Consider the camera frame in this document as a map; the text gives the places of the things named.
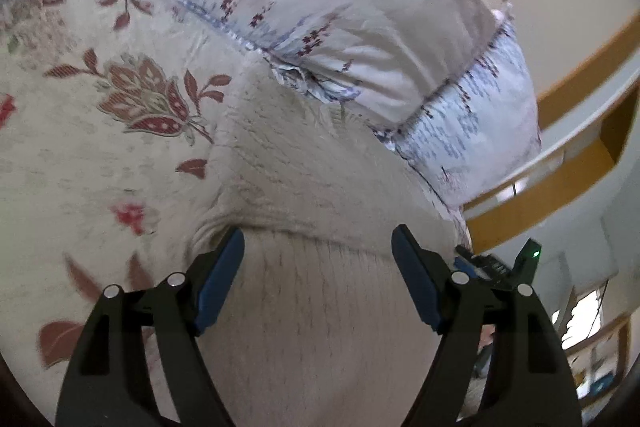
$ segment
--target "floral bedsheet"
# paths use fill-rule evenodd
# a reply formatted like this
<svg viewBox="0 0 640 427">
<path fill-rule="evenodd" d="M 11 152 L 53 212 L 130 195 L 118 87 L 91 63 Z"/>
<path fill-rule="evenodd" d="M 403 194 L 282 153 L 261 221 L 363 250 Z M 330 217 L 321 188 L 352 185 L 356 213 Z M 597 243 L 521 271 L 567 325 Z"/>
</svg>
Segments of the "floral bedsheet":
<svg viewBox="0 0 640 427">
<path fill-rule="evenodd" d="M 101 288 L 149 287 L 236 224 L 245 261 L 200 340 L 232 417 L 399 425 L 437 338 L 390 232 L 449 261 L 465 242 L 362 121 L 173 0 L 0 0 L 0 202 L 0 351 L 49 419 Z"/>
</svg>

